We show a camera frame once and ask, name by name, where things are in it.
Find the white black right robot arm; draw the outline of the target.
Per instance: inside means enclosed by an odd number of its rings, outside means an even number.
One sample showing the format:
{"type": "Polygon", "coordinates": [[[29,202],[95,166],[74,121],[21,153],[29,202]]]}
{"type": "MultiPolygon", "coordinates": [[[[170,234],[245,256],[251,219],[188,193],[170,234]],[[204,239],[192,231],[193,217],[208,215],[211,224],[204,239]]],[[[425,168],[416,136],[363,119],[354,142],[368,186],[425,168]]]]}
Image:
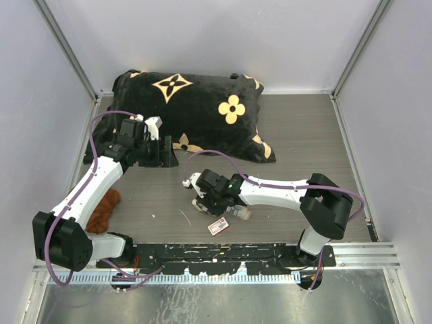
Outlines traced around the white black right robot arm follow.
{"type": "Polygon", "coordinates": [[[344,237],[353,199],[329,178],[314,173],[308,180],[262,180],[235,173],[230,179],[210,169],[193,173],[183,185],[196,192],[192,204],[201,212],[221,216],[225,212],[247,220],[249,206],[266,205],[301,212],[309,223],[298,241],[296,255],[313,265],[328,242],[344,237]]]}

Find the staple box tray with staples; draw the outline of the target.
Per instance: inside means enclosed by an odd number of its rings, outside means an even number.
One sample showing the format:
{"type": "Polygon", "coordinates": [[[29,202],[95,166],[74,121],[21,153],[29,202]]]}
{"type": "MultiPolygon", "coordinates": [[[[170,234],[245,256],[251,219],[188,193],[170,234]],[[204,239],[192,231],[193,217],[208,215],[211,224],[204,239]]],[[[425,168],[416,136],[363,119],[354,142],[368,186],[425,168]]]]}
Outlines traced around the staple box tray with staples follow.
{"type": "Polygon", "coordinates": [[[249,220],[250,216],[252,215],[252,213],[247,209],[247,207],[241,206],[241,205],[235,205],[232,207],[228,207],[226,209],[226,211],[229,214],[231,214],[237,218],[240,218],[242,220],[245,220],[245,221],[249,220]]]}

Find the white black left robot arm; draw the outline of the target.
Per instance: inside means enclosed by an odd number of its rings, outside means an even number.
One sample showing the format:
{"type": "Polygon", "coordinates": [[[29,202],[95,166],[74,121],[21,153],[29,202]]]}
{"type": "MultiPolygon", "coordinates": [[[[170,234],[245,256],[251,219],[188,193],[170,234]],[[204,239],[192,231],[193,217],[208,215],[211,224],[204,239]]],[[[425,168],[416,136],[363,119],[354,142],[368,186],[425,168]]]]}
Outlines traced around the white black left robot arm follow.
{"type": "Polygon", "coordinates": [[[38,212],[32,220],[35,254],[48,265],[81,271],[91,261],[134,257],[131,237],[91,234],[86,230],[90,216],[110,187],[129,167],[177,167],[171,136],[160,136],[160,117],[124,119],[109,142],[102,144],[90,169],[74,189],[48,213],[38,212]]]}

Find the red white staple box sleeve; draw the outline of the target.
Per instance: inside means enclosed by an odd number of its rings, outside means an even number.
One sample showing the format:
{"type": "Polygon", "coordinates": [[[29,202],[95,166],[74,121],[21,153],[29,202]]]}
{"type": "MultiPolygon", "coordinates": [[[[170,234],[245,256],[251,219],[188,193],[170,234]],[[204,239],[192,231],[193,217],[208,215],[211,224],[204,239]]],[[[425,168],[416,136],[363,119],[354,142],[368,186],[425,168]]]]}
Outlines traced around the red white staple box sleeve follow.
{"type": "Polygon", "coordinates": [[[229,226],[230,225],[225,219],[225,217],[221,217],[217,221],[210,224],[207,229],[212,236],[216,236],[221,232],[225,231],[229,226]]]}

